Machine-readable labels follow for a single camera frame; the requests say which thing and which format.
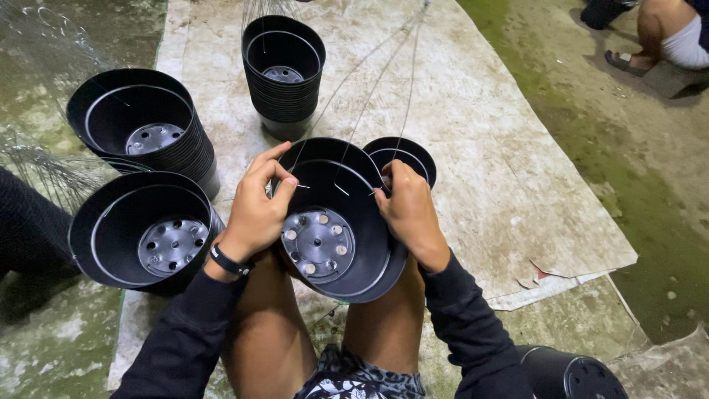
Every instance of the sandal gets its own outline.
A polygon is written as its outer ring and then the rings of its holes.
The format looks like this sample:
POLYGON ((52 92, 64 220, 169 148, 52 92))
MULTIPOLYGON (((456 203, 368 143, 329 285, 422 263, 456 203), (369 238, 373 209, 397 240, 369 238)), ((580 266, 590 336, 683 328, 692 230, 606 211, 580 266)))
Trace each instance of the sandal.
POLYGON ((622 70, 624 72, 628 72, 630 74, 633 74, 635 76, 643 77, 647 73, 648 70, 642 70, 640 68, 633 68, 630 66, 630 58, 632 57, 632 54, 629 53, 614 53, 613 51, 606 51, 605 52, 605 60, 608 61, 609 64, 612 66, 618 68, 619 70, 622 70))

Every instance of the wrist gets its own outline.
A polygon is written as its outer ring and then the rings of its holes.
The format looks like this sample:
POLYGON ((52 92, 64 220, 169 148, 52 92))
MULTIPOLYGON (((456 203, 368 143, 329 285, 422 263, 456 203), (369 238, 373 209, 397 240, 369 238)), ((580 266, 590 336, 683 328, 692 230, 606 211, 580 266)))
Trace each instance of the wrist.
POLYGON ((222 283, 233 283, 241 277, 240 275, 231 273, 230 271, 219 266, 219 264, 211 258, 204 266, 204 273, 212 279, 222 283))
POLYGON ((450 262, 450 249, 445 239, 436 241, 439 242, 414 254, 421 267, 429 273, 444 271, 450 262))
POLYGON ((219 241, 219 249, 232 261, 244 263, 248 261, 255 253, 248 245, 245 245, 242 239, 235 236, 230 236, 229 233, 224 235, 224 238, 219 241))

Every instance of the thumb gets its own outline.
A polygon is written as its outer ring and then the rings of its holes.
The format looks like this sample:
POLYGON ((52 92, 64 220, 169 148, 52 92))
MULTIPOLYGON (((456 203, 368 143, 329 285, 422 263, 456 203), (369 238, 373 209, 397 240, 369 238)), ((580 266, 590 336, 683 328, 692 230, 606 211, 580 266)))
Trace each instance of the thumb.
POLYGON ((379 188, 374 189, 374 199, 376 200, 376 205, 379 207, 379 211, 384 213, 387 208, 389 208, 389 198, 386 197, 384 191, 379 188))
POLYGON ((278 186, 276 194, 271 199, 275 202, 275 205, 282 208, 284 211, 288 208, 288 203, 290 203, 291 198, 293 198, 293 193, 296 191, 296 186, 298 185, 298 179, 294 177, 286 177, 283 182, 278 186))

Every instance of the black wristband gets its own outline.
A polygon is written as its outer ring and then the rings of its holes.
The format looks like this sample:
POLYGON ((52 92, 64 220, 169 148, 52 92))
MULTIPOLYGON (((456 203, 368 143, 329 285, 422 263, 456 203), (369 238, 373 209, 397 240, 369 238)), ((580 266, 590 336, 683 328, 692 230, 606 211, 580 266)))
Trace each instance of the black wristband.
POLYGON ((224 253, 219 249, 219 243, 214 244, 212 249, 209 251, 209 255, 224 270, 234 274, 247 275, 254 268, 253 263, 244 264, 229 259, 229 257, 224 255, 224 253))

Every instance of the white shorts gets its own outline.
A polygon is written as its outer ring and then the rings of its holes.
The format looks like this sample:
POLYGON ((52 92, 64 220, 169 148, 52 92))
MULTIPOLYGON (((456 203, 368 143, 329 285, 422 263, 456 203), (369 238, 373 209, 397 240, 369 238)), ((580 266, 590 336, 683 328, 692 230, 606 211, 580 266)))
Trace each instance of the white shorts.
POLYGON ((709 67, 709 53, 699 45, 702 18, 697 15, 681 31, 662 41, 662 57, 690 70, 709 67))

